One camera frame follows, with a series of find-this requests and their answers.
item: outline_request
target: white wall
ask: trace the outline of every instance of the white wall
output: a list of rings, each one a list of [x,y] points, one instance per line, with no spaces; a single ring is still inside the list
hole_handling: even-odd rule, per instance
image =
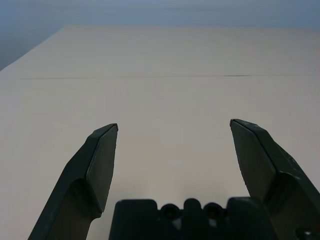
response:
[[[0,0],[0,70],[67,24],[319,30],[318,0]]]

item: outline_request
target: table surface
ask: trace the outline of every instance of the table surface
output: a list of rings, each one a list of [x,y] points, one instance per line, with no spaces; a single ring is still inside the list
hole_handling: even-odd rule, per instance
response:
[[[225,207],[248,196],[231,118],[267,129],[320,189],[319,34],[67,26],[0,72],[0,238],[27,239],[64,166],[118,123],[106,210],[122,199]]]

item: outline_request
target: white table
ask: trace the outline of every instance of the white table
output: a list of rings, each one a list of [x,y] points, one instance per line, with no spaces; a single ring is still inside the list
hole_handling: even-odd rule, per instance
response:
[[[0,239],[24,240],[64,166],[118,123],[115,203],[248,196],[231,118],[267,129],[320,189],[319,37],[290,29],[67,26],[0,72]]]

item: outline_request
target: blue-gray wall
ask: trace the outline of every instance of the blue-gray wall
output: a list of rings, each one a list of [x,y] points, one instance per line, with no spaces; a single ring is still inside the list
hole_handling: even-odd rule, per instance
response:
[[[319,0],[0,0],[0,70],[68,24],[319,31]]]

